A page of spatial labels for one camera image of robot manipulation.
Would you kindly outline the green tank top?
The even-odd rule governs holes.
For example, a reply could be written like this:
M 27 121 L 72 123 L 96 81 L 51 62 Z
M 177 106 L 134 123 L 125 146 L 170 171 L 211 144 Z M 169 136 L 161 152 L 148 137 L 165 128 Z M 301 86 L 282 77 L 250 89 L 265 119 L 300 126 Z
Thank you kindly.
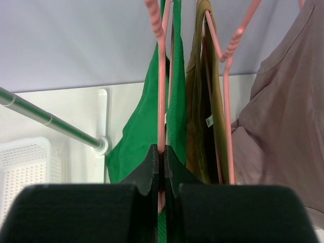
M 158 1 L 164 13 L 166 1 Z M 127 121 L 121 140 L 106 158 L 111 183 L 119 183 L 143 162 L 151 145 L 157 146 L 158 45 L 144 81 L 140 101 Z M 181 2 L 170 4 L 166 32 L 166 146 L 172 147 L 179 162 L 185 163 L 186 99 Z M 157 242 L 167 242 L 165 170 L 158 169 Z

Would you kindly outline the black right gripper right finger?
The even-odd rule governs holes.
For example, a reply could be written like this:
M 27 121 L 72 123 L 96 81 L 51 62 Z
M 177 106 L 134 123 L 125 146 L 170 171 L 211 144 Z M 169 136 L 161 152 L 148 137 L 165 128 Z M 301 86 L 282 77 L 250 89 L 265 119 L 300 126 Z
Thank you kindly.
M 207 185 L 164 152 L 167 242 L 317 242 L 287 187 Z

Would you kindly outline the pink wire hanger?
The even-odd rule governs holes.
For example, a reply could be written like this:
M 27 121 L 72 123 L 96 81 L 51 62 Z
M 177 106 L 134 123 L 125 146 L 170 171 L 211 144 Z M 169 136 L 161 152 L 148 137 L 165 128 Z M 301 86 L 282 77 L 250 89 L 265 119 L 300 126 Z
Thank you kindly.
M 146 0 L 152 31 L 158 45 L 158 104 L 157 104 L 157 149 L 159 172 L 164 173 L 165 111 L 166 111 L 166 32 L 169 21 L 170 1 L 166 1 L 164 13 L 160 13 L 158 1 Z

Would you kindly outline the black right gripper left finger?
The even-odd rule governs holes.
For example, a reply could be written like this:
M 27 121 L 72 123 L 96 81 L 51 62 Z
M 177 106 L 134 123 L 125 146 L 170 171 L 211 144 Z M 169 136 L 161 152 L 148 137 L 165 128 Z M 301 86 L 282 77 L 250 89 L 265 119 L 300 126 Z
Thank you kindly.
M 37 184 L 14 200 L 1 242 L 157 242 L 159 156 L 119 183 Z

